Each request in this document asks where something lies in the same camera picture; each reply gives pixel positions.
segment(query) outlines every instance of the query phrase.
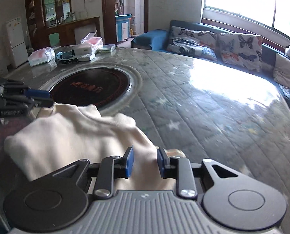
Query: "wooden door frame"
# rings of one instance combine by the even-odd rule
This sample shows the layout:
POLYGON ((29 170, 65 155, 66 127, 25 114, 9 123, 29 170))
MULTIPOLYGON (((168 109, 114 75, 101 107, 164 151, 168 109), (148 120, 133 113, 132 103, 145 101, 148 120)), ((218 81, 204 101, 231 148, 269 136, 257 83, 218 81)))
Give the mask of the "wooden door frame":
MULTIPOLYGON (((102 0, 105 44, 117 44, 115 0, 102 0)), ((148 32, 148 0, 144 0, 144 32, 148 32)))

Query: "doorway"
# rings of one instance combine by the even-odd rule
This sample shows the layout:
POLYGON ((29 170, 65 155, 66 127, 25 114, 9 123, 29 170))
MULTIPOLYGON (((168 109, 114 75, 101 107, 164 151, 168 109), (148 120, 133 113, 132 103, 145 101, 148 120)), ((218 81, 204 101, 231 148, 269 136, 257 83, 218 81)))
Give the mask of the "doorway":
POLYGON ((148 31, 148 0, 102 0, 106 44, 148 31))

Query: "refrigerator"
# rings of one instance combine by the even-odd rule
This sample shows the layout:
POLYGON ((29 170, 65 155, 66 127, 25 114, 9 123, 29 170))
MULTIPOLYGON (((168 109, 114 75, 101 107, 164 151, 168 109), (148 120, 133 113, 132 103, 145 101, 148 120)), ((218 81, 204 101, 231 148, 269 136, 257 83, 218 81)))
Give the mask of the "refrigerator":
POLYGON ((28 60, 21 19, 16 18, 5 24, 6 52, 14 68, 28 60))

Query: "blue sofa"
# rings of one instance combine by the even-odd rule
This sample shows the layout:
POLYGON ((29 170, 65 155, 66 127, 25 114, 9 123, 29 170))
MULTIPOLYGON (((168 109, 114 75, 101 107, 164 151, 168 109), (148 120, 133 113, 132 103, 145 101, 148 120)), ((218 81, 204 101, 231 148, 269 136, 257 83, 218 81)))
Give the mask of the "blue sofa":
MULTIPOLYGON (((170 30, 172 26, 178 26, 178 27, 182 27, 185 29, 189 29, 189 30, 194 30, 194 31, 211 31, 214 32, 216 34, 220 34, 220 33, 228 33, 231 31, 228 31, 226 29, 222 29, 216 26, 210 26, 210 25, 206 25, 206 24, 198 24, 198 23, 190 23, 190 22, 185 22, 185 21, 178 21, 178 20, 172 20, 170 22, 170 30)), ((169 39, 169 31, 166 30, 161 30, 161 29, 157 29, 157 30, 153 30, 153 31, 149 31, 147 33, 144 33, 140 36, 137 36, 136 38, 134 38, 131 42, 131 47, 132 48, 141 48, 141 49, 147 49, 147 50, 153 50, 153 51, 159 51, 159 52, 165 52, 165 53, 172 53, 166 50, 166 47, 168 45, 168 39, 169 39)), ((279 53, 283 56, 285 56, 286 58, 290 59, 288 56, 286 56, 284 53, 268 46, 265 44, 262 44, 262 70, 260 72, 256 72, 256 71, 249 71, 246 68, 242 68, 240 66, 236 66, 236 65, 230 65, 230 64, 226 64, 222 61, 221 55, 220 55, 220 51, 218 46, 216 46, 215 49, 215 54, 217 57, 217 61, 211 61, 211 62, 215 62, 230 68, 235 68, 237 70, 241 70, 250 74, 254 74, 256 76, 262 77, 266 80, 268 80, 269 82, 273 83, 278 91, 281 93, 281 95, 284 97, 284 99, 286 100, 289 108, 290 108, 290 99, 287 98, 282 89, 279 87, 278 83, 276 83, 273 79, 273 69, 275 66, 275 60, 276 60, 276 53, 279 53)))

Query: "black circular cooktop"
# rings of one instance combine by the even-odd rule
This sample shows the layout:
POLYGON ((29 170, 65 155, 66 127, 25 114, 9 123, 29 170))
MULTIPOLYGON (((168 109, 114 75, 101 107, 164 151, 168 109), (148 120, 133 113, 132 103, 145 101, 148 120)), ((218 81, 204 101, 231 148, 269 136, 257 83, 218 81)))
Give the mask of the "black circular cooktop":
POLYGON ((105 107, 127 92, 130 78, 115 68, 92 68, 74 73, 51 90, 52 99, 60 104, 105 107))

